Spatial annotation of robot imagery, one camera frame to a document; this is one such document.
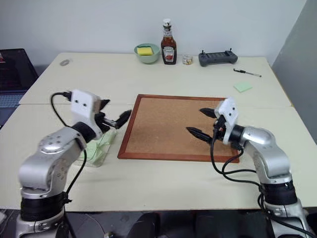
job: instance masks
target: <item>remote controller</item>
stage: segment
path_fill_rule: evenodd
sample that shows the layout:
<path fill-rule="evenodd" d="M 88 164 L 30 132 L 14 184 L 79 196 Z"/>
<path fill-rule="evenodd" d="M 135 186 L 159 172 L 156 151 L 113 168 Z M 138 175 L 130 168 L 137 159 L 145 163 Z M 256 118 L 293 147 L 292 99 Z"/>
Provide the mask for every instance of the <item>remote controller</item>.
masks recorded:
<path fill-rule="evenodd" d="M 238 57 L 231 51 L 218 52 L 218 53 L 205 53 L 202 51 L 198 55 L 199 63 L 202 67 L 208 64 L 216 63 L 236 63 Z"/>

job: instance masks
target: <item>wooden frame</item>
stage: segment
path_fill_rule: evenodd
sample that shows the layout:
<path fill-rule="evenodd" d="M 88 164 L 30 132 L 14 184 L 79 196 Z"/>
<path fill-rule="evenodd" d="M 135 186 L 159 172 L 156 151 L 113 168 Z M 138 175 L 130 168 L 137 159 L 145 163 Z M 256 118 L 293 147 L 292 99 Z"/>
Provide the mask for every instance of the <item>wooden frame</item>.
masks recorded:
<path fill-rule="evenodd" d="M 138 108 L 142 98 L 158 98 L 158 99 L 182 99 L 182 100 L 199 100 L 199 101 L 222 101 L 224 98 L 209 98 L 209 97 L 183 97 L 183 96 L 164 96 L 164 95 L 148 95 L 139 94 L 137 96 L 131 118 L 125 132 L 120 150 L 118 152 L 119 159 L 144 159 L 144 160 L 173 160 L 173 161 L 200 161 L 200 162 L 210 162 L 210 156 L 208 155 L 188 155 L 188 154 L 154 154 L 154 153 L 129 153 L 126 152 L 126 148 L 129 142 L 129 138 L 132 132 L 132 128 L 136 119 Z M 215 155 L 216 162 L 226 162 L 232 156 L 222 156 Z"/>

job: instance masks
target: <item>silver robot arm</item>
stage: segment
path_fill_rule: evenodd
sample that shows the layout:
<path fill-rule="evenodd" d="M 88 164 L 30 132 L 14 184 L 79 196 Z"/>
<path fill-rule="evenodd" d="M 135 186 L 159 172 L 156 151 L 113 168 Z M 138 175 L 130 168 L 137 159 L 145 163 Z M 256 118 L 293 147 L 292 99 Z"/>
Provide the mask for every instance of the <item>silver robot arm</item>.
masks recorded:
<path fill-rule="evenodd" d="M 238 112 L 233 98 L 222 101 L 215 109 L 203 108 L 200 111 L 216 119 L 213 125 L 215 139 L 224 144 L 236 144 L 252 157 L 261 183 L 259 190 L 264 196 L 264 209 L 270 218 L 269 235 L 273 238 L 310 237 L 281 224 L 312 232 L 296 196 L 289 159 L 276 145 L 274 135 L 266 129 L 237 125 Z M 201 130 L 194 127 L 187 129 L 198 139 L 212 144 L 212 138 Z"/>
<path fill-rule="evenodd" d="M 109 126 L 120 128 L 131 111 L 117 121 L 105 118 L 100 110 L 109 102 L 89 92 L 62 93 L 71 101 L 74 126 L 66 126 L 43 138 L 36 153 L 21 166 L 21 214 L 17 218 L 16 237 L 68 237 L 64 205 L 70 202 L 64 192 L 67 172 L 86 148 L 98 140 Z"/>

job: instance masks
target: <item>table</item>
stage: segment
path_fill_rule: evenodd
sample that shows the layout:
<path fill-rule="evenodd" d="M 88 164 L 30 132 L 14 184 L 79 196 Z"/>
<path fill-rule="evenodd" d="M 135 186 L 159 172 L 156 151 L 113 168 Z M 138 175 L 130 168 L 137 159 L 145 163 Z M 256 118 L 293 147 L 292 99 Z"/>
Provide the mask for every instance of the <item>table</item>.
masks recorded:
<path fill-rule="evenodd" d="M 63 60 L 70 60 L 60 66 Z M 262 78 L 234 72 L 233 68 L 258 73 Z M 252 90 L 239 93 L 233 88 L 247 81 Z M 78 88 L 114 103 L 133 104 L 138 94 L 235 98 L 239 106 L 286 107 L 287 96 L 264 57 L 240 57 L 232 64 L 201 67 L 197 57 L 192 65 L 140 63 L 130 54 L 62 53 L 50 64 L 20 104 L 48 104 L 50 95 Z M 68 103 L 62 97 L 56 103 Z"/>
<path fill-rule="evenodd" d="M 127 104 L 106 107 L 109 118 L 132 108 Z M 71 124 L 69 105 L 57 109 Z M 240 125 L 269 129 L 289 156 L 297 195 L 303 206 L 317 206 L 315 174 L 317 147 L 293 107 L 255 108 L 239 106 Z M 217 174 L 211 163 L 119 160 L 117 152 L 125 125 L 99 168 L 85 167 L 70 193 L 68 211 L 137 211 L 257 208 L 258 189 L 252 184 L 233 183 Z M 0 207 L 19 209 L 18 169 L 37 149 L 40 139 L 62 125 L 49 105 L 20 105 L 0 131 Z M 253 168 L 248 155 L 228 169 Z M 67 185 L 79 167 L 71 166 Z M 256 175 L 236 178 L 257 180 Z"/>

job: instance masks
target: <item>keyboard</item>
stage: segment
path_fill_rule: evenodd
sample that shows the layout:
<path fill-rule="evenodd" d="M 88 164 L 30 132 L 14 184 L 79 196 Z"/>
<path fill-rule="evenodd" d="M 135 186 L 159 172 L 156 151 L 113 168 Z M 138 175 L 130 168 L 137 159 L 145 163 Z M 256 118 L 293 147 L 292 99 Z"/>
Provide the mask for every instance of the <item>keyboard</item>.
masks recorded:
<path fill-rule="evenodd" d="M 23 97 L 20 95 L 0 95 L 0 108 L 17 108 L 19 101 Z"/>

